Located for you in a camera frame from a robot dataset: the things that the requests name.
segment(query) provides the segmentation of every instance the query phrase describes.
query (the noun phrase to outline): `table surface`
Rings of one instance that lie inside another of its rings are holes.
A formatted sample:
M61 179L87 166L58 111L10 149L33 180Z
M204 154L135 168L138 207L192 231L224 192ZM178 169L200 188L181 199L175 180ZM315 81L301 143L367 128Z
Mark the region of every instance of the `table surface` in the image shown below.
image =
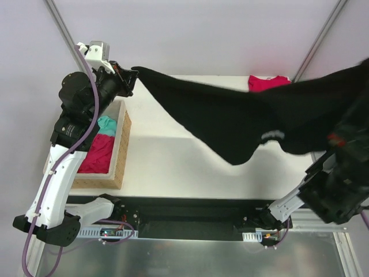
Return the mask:
M176 77L248 90L245 76ZM312 164L310 154L286 154L269 142L247 163L231 166L172 119L141 82L125 102L132 127L122 189L72 189L70 195L277 199L295 188Z

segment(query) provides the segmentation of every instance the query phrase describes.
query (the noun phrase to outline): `wall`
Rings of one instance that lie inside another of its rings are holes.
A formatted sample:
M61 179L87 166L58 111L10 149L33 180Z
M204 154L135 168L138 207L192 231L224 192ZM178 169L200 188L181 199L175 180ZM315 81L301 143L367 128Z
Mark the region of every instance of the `wall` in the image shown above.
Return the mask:
M43 1L0 6L1 276L15 276L25 234L13 218L29 208L42 178L61 81L77 69Z
M293 77L337 0L55 0L74 38L123 67Z
M303 79L357 65L369 57L368 0L349 1L312 59Z

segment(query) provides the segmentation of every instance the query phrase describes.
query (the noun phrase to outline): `black cloth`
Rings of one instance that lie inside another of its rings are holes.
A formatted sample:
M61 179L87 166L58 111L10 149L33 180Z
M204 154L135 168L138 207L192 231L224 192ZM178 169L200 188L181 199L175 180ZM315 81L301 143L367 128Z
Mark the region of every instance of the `black cloth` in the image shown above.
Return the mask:
M291 154L327 150L327 135L365 87L369 59L322 78L259 93L132 69L173 119L230 164L242 164L270 139ZM263 136L276 130L284 136Z

